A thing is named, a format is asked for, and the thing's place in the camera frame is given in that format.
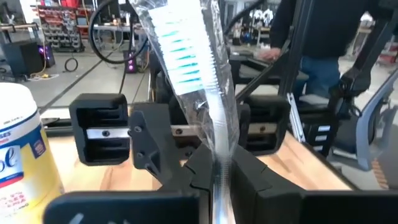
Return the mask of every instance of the workshop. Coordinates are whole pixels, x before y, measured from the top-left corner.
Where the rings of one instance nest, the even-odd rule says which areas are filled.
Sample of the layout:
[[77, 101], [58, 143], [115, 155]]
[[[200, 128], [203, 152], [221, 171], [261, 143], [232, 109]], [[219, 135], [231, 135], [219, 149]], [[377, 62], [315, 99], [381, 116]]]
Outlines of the workshop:
[[0, 31], [1, 224], [398, 223], [398, 0], [0, 0]]

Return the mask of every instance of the toothbrush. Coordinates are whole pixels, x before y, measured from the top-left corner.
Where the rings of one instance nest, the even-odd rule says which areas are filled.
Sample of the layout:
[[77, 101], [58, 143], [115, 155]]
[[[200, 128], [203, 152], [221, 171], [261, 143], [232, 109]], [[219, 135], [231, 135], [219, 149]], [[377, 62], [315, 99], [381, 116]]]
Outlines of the toothbrush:
[[214, 158], [213, 172], [216, 172], [213, 223], [227, 223], [231, 203], [228, 127], [200, 1], [168, 0], [166, 6], [148, 11], [175, 94], [205, 93], [214, 131], [207, 133], [208, 136], [214, 134], [214, 142], [209, 142]]

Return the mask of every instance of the plastic packaging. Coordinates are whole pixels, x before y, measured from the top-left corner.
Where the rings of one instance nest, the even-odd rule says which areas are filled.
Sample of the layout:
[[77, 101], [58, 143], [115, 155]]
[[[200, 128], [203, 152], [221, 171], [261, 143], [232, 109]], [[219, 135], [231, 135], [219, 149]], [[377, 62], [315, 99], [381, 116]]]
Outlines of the plastic packaging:
[[230, 206], [229, 168], [239, 137], [231, 68], [217, 0], [130, 0], [189, 124], [215, 161], [213, 215]]
[[0, 83], [0, 96], [0, 223], [39, 224], [62, 183], [29, 89]]

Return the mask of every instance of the red storage bin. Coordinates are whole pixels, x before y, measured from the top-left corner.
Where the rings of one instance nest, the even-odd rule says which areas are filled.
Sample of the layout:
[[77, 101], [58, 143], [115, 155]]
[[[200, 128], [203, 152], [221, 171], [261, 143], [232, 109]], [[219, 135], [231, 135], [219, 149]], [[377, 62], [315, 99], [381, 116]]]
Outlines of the red storage bin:
[[61, 6], [78, 8], [79, 7], [79, 0], [61, 0]]

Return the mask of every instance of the container label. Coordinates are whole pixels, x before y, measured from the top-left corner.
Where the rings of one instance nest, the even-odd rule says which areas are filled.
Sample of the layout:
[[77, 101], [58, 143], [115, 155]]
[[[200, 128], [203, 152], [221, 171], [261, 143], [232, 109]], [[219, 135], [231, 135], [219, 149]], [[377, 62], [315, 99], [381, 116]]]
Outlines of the container label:
[[62, 186], [48, 148], [38, 112], [0, 129], [0, 223], [14, 223]]
[[24, 178], [21, 149], [19, 146], [0, 150], [0, 190]]

